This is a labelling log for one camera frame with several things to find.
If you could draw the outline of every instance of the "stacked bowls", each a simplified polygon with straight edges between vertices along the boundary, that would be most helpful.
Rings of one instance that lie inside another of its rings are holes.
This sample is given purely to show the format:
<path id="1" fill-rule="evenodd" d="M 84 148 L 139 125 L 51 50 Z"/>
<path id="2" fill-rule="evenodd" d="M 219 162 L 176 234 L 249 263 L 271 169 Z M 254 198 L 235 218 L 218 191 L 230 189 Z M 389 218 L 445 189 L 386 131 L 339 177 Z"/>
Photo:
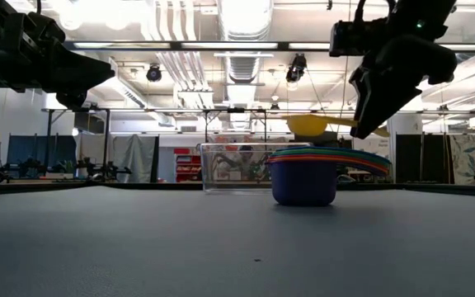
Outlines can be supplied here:
<path id="1" fill-rule="evenodd" d="M 387 176 L 391 163 L 373 153 L 348 148 L 284 148 L 268 161 L 272 194 L 281 205 L 326 206 L 335 200 L 336 165 Z"/>

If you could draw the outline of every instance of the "transparent bin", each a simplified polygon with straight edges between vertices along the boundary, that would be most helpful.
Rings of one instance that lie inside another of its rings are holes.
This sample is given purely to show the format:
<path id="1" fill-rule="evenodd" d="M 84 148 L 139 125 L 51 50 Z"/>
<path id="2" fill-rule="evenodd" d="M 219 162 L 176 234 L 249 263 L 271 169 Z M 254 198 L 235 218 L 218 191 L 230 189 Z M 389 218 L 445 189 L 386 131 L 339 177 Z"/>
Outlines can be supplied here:
<path id="1" fill-rule="evenodd" d="M 310 143 L 228 143 L 200 147 L 203 188 L 206 192 L 270 192 L 266 161 L 276 149 Z"/>

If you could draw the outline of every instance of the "blue bowl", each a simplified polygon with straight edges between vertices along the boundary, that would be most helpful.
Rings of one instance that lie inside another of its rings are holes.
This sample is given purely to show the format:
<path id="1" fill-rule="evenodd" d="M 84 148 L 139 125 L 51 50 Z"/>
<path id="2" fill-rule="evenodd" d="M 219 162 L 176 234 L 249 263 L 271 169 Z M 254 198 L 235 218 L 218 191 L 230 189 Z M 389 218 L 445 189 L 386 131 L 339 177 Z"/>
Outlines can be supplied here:
<path id="1" fill-rule="evenodd" d="M 335 163 L 280 161 L 269 167 L 272 195 L 281 205 L 327 206 L 335 200 Z"/>

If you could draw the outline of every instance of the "table surface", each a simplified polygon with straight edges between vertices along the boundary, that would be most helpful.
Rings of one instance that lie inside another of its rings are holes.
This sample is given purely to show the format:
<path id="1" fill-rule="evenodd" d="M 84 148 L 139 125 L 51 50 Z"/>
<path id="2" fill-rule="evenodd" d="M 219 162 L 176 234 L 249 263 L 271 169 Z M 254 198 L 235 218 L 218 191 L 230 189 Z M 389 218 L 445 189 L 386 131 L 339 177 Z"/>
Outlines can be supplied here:
<path id="1" fill-rule="evenodd" d="M 475 296 L 475 197 L 0 195 L 0 296 Z"/>

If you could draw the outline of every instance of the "yellow object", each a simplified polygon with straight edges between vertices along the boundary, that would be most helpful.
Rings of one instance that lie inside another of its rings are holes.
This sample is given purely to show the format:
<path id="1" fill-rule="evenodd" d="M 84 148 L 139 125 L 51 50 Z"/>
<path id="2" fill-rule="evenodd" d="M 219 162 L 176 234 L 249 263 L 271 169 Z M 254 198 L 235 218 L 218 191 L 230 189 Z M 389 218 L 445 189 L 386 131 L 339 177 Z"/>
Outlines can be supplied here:
<path id="1" fill-rule="evenodd" d="M 287 120 L 287 126 L 294 134 L 302 136 L 319 136 L 326 128 L 327 124 L 346 125 L 356 127 L 356 120 L 340 119 L 324 115 L 283 115 L 281 117 Z M 382 137 L 389 137 L 386 129 L 378 128 L 373 133 Z"/>

